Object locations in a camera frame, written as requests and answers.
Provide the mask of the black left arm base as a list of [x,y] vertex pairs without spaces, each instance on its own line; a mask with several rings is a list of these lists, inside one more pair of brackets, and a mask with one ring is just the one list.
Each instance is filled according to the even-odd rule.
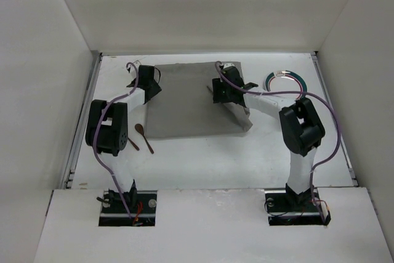
[[156,223],[157,191],[137,190],[135,181],[128,192],[121,195],[107,190],[97,197],[101,203],[98,225],[100,227],[153,227]]

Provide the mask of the grey cloth placemat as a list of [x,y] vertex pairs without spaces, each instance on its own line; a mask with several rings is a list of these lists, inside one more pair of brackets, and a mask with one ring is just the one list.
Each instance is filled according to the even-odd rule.
[[174,139],[244,134],[250,111],[234,103],[214,103],[214,62],[157,65],[162,91],[147,104],[145,135]]

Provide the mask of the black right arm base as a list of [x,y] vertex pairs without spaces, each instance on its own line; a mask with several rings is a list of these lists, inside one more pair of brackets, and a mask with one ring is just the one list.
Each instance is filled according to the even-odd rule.
[[314,189],[315,199],[311,193],[301,195],[296,201],[285,189],[266,190],[264,209],[268,216],[269,226],[321,225],[328,226],[331,222],[331,211],[328,204]]

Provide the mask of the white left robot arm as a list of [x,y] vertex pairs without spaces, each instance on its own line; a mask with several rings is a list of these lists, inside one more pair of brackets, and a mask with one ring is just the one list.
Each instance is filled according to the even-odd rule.
[[135,78],[126,86],[128,91],[110,100],[94,99],[85,133],[86,145],[92,148],[95,160],[109,173],[119,192],[130,189],[121,183],[115,169],[116,158],[129,142],[129,114],[162,91],[161,72],[155,66],[129,62],[126,70],[135,71]]

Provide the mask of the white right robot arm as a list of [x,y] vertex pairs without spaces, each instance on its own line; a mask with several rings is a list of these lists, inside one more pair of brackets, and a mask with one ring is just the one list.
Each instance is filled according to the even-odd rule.
[[290,151],[290,173],[286,190],[296,195],[310,192],[310,174],[317,148],[325,136],[325,129],[312,101],[263,94],[255,91],[258,85],[244,83],[239,70],[215,62],[219,77],[212,80],[214,103],[234,103],[277,119],[284,144]]

